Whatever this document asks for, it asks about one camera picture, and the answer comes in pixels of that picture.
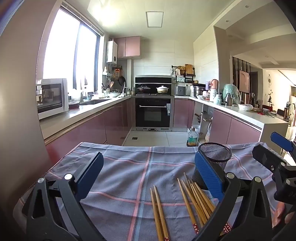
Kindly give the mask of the person right hand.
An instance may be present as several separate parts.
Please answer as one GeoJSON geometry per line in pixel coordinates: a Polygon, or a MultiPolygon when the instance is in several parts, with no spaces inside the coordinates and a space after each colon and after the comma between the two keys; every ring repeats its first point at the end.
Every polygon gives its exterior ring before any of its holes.
{"type": "Polygon", "coordinates": [[[282,221],[288,224],[295,214],[293,205],[278,202],[272,217],[272,227],[276,228],[282,221]]]}

